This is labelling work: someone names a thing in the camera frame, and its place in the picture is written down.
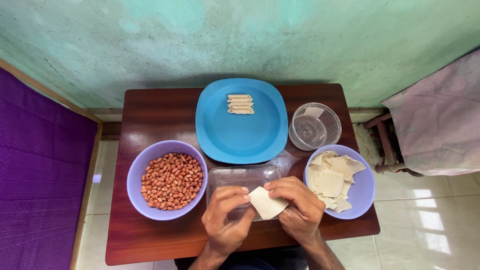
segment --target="purple fabric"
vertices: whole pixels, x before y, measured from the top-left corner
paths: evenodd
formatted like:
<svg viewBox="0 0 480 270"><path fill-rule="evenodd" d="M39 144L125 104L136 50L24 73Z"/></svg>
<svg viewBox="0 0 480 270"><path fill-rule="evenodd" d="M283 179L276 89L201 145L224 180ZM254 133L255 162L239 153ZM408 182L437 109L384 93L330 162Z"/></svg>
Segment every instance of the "purple fabric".
<svg viewBox="0 0 480 270"><path fill-rule="evenodd" d="M68 269L97 124L0 69L0 269Z"/></svg>
<svg viewBox="0 0 480 270"><path fill-rule="evenodd" d="M409 169L425 175L480 171L480 50L382 104L392 113Z"/></svg>

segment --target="wooden table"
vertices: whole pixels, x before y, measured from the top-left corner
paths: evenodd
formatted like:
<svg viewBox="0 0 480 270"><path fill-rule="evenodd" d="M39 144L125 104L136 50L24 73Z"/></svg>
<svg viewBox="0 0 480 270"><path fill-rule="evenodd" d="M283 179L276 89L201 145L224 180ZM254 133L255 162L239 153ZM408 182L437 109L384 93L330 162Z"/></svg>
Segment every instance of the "wooden table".
<svg viewBox="0 0 480 270"><path fill-rule="evenodd" d="M339 84L276 86L283 96L289 122L295 110L307 102L319 102L333 109L342 123L338 144L358 150L347 103ZM201 222L206 209L205 196L185 216L172 221L155 221L141 215L127 196L127 173L136 156L147 146L163 140L180 140L197 148L195 110L202 88L139 89L125 93L120 144L112 196L106 263L135 262L197 256L207 235ZM282 177L303 177L312 151L296 148L290 139L285 149L268 163L276 165ZM214 161L203 154L208 170L229 164ZM325 240L378 234L380 226L372 205L363 216L339 220L325 214L320 223ZM238 249L252 250L296 241L284 232L278 220L253 222L248 237Z"/></svg>

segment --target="purple bowl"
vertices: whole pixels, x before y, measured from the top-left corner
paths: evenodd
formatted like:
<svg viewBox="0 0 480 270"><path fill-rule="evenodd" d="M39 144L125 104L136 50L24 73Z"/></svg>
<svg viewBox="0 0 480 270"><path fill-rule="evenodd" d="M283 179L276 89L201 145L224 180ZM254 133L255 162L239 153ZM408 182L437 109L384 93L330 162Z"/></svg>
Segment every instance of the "purple bowl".
<svg viewBox="0 0 480 270"><path fill-rule="evenodd" d="M148 166L148 162L154 159L158 159L165 154L170 152L173 153L184 153L192 156L198 161L198 164L202 167L202 172L204 173L202 187L197 193L195 199L193 199L187 206L179 210L173 211L162 211L156 208L151 208L147 205L140 193L142 189L142 181L140 178L145 174L145 168ZM169 221L176 218L179 218L190 210L192 210L200 201L202 196L205 193L207 187L207 166L202 155L195 149L193 146L181 142L181 141L163 141L156 144L152 144L143 150L137 158L132 163L130 170L128 171L127 176L127 193L128 198L133 204L133 207L137 209L142 215L157 221Z"/></svg>
<svg viewBox="0 0 480 270"><path fill-rule="evenodd" d="M308 160L307 167L305 167L305 171L303 172L303 182L308 186L307 168L312 159L321 152L329 150L335 151L339 156L347 155L354 160L360 161L365 167L367 167L365 170L353 175L353 181L355 181L355 184L350 186L347 194L347 202L352 205L352 208L342 211L341 213L331 209L325 209L325 213L332 217L343 220L355 219L365 214L365 212L370 209L373 203L373 198L375 197L375 178L372 169L367 161L355 150L343 145L326 145L318 148Z"/></svg>

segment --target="blue plate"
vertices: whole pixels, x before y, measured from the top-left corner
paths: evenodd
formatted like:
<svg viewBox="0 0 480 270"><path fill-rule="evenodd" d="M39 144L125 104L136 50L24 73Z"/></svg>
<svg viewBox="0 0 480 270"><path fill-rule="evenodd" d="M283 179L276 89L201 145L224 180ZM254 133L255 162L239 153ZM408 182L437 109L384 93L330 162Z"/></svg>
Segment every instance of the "blue plate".
<svg viewBox="0 0 480 270"><path fill-rule="evenodd" d="M228 113L227 95L248 94L254 114ZM271 160L287 144L287 109L273 85L253 79L225 79L209 84L198 99L198 144L210 158L232 164Z"/></svg>

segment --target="green painted wall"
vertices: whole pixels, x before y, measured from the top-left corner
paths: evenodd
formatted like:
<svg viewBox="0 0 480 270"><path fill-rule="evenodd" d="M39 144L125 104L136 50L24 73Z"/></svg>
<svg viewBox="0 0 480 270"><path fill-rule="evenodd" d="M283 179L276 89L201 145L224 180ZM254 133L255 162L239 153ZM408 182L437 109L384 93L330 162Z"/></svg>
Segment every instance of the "green painted wall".
<svg viewBox="0 0 480 270"><path fill-rule="evenodd" d="M90 108L250 77L380 101L480 44L479 0L2 0L0 57Z"/></svg>

